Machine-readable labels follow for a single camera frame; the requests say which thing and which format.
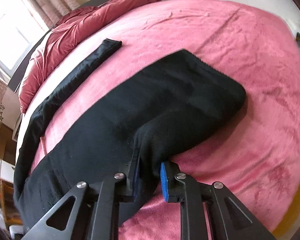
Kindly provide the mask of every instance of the red duvet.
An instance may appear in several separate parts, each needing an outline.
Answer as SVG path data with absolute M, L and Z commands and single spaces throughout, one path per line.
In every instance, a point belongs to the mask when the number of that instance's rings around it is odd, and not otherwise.
M 18 148 L 33 111 L 105 38 L 122 47 L 58 109 L 33 169 L 111 89 L 185 48 L 242 84 L 247 101 L 224 128 L 173 161 L 200 182 L 223 182 L 273 230 L 300 183 L 300 55 L 287 25 L 265 11 L 219 0 L 170 0 L 131 10 L 81 42 L 51 73 L 24 115 Z M 165 203 L 158 188 L 120 228 L 120 239 L 180 239 L 179 204 Z
M 27 111 L 42 83 L 80 42 L 128 11 L 158 1 L 110 0 L 101 8 L 79 8 L 60 19 L 45 45 L 39 46 L 30 59 L 19 90 L 21 112 Z

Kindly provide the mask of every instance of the cabinet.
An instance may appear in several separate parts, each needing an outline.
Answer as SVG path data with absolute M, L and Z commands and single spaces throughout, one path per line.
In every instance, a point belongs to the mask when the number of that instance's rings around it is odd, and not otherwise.
M 12 130 L 0 127 L 0 204 L 6 226 L 22 225 L 13 203 L 13 175 L 17 143 L 12 140 Z
M 0 179 L 13 183 L 17 143 L 12 140 L 12 131 L 0 127 Z

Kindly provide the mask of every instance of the pink blanket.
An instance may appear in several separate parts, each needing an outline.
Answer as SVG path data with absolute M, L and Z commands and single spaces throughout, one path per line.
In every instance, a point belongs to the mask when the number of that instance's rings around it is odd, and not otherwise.
M 22 121 L 18 148 L 36 107 L 105 38 L 121 40 L 122 48 L 57 111 L 33 169 L 111 89 L 185 48 L 241 83 L 248 100 L 224 128 L 173 161 L 200 182 L 222 181 L 275 229 L 300 183 L 300 56 L 286 24 L 265 11 L 219 0 L 170 0 L 134 9 L 79 44 L 43 83 Z M 179 204 L 165 203 L 158 188 L 120 228 L 120 239 L 180 239 Z

